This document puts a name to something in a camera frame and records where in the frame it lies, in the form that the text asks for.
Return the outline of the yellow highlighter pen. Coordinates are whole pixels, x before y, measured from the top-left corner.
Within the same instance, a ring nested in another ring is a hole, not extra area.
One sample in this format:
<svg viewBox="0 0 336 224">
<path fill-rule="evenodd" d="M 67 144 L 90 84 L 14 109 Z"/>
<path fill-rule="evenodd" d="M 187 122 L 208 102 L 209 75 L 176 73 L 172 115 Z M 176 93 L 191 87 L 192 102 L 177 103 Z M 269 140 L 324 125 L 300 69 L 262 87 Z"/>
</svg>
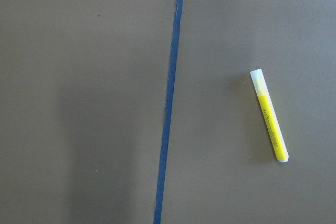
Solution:
<svg viewBox="0 0 336 224">
<path fill-rule="evenodd" d="M 253 70 L 250 72 L 250 76 L 256 91 L 256 96 L 259 101 L 270 141 L 274 149 L 275 157 L 279 162 L 286 163 L 289 161 L 289 154 L 276 117 L 263 71 L 261 69 Z"/>
</svg>

